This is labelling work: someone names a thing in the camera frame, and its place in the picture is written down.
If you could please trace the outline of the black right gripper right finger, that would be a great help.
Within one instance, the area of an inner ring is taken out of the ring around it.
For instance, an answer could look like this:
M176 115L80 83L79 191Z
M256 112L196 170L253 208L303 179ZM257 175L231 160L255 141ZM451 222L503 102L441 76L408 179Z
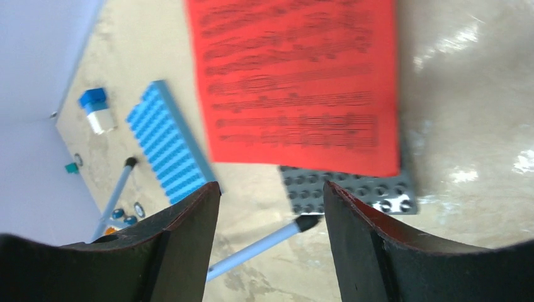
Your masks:
M486 249L426 233L324 185L343 301L532 301L533 242Z

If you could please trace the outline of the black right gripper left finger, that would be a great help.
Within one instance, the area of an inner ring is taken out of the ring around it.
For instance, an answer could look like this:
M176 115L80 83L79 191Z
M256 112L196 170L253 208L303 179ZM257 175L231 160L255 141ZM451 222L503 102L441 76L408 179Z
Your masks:
M92 243L1 235L2 301L201 301L220 205L209 182Z

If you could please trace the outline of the light blue music stand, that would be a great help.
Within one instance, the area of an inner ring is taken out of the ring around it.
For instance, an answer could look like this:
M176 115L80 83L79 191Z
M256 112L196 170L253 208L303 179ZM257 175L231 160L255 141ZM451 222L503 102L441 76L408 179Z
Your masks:
M211 266L220 190L217 183L209 182L182 203L106 237L103 232L111 226L111 212L136 164L135 157L126 159L91 240L95 246L93 251L102 258L101 264L111 264L120 256L126 258L117 267L133 273L133 277L126 279L128 282L159 284L171 277L189 278L198 284L209 282L286 239L306 232L320 221L318 215L300 215L288 225Z

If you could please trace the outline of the orange toy microphone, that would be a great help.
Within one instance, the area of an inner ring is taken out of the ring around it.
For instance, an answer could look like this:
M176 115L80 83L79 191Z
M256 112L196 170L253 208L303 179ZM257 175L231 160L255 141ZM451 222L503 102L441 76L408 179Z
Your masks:
M115 227L112 227L112 226L109 226L105 229L105 231L103 232L103 235L104 236L107 236L107 235L111 235L111 234L114 234L115 232L117 232L118 229L115 228Z

